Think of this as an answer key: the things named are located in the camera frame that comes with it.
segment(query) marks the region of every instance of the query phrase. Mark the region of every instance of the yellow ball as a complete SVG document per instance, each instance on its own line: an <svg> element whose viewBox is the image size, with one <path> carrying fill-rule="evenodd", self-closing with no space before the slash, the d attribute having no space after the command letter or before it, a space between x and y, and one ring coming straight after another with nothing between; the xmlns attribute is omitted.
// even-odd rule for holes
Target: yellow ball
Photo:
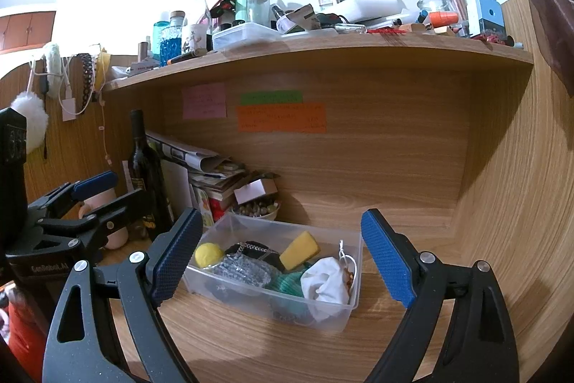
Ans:
<svg viewBox="0 0 574 383"><path fill-rule="evenodd" d="M196 248L193 255L197 265L200 268L205 268L206 266L219 263L223 258L224 253L223 250L219 248L219 245L211 242L206 242L205 244L201 244L198 248Z"/></svg>

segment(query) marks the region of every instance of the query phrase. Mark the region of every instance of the red cabinet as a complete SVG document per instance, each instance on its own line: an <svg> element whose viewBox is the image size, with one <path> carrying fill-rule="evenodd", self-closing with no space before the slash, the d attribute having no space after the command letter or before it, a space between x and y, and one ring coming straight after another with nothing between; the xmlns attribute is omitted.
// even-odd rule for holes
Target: red cabinet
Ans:
<svg viewBox="0 0 574 383"><path fill-rule="evenodd" d="M0 18L0 54L44 46L52 40L56 12L32 12Z"/></svg>

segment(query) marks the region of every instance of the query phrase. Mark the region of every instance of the white cup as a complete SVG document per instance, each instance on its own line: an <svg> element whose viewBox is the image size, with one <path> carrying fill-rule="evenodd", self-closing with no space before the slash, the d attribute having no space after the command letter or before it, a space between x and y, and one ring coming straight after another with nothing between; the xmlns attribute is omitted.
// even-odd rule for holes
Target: white cup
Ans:
<svg viewBox="0 0 574 383"><path fill-rule="evenodd" d="M108 189L105 192L101 192L93 197L88 198L84 201L84 204L80 207L78 216L82 218L84 215L88 214L96 208L99 208L106 203L116 199L116 191L114 189ZM105 248L109 250L114 250L120 248L127 242L127 228L122 227L118 231L110 234L108 236L108 242Z"/></svg>

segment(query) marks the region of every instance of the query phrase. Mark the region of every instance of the dark glass bottle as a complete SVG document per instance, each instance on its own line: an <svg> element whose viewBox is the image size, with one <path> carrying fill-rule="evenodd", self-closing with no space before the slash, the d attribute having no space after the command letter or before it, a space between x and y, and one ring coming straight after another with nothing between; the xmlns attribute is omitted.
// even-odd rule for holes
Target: dark glass bottle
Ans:
<svg viewBox="0 0 574 383"><path fill-rule="evenodd" d="M173 212L165 189L160 156L147 144L143 112L135 109L131 111L130 117L134 138L134 151L128 161L131 183L134 189L144 189L151 195L151 213L143 217L143 224L153 240L171 229Z"/></svg>

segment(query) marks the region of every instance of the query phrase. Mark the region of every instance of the silver screw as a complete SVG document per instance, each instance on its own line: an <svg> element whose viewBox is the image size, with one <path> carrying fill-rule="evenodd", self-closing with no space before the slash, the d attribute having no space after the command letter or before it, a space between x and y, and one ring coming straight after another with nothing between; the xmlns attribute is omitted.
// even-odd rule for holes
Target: silver screw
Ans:
<svg viewBox="0 0 574 383"><path fill-rule="evenodd" d="M87 266L88 262L86 260L80 260L79 262L76 262L76 264L74 265L74 269L76 271L83 271Z"/></svg>
<svg viewBox="0 0 574 383"><path fill-rule="evenodd" d="M144 252L134 252L130 255L131 263L139 263L145 258Z"/></svg>
<svg viewBox="0 0 574 383"><path fill-rule="evenodd" d="M421 252L421 262L434 263L436 257L431 252Z"/></svg>
<svg viewBox="0 0 574 383"><path fill-rule="evenodd" d="M490 271L490 265L485 262L484 260L480 260L477 264L476 267L482 271L483 273L487 273L488 271Z"/></svg>

